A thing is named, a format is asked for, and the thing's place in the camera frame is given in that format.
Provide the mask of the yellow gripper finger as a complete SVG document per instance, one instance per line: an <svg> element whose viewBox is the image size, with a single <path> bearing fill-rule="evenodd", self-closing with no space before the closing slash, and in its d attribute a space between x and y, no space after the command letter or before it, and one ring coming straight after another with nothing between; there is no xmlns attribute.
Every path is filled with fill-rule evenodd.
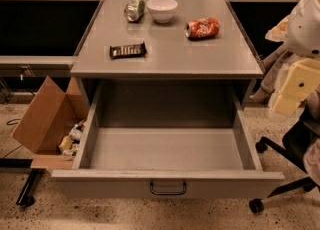
<svg viewBox="0 0 320 230"><path fill-rule="evenodd" d="M299 105L320 85L320 62L304 58L292 64L284 64L271 96L271 111L291 116Z"/></svg>

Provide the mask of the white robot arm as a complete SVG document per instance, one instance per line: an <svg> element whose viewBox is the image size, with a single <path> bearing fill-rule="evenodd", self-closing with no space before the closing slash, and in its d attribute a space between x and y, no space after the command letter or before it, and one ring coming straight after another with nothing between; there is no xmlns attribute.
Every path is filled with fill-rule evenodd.
<svg viewBox="0 0 320 230"><path fill-rule="evenodd" d="M319 0L300 0L294 7L286 44L297 60L281 67L269 107L275 114L290 116L320 84Z"/></svg>

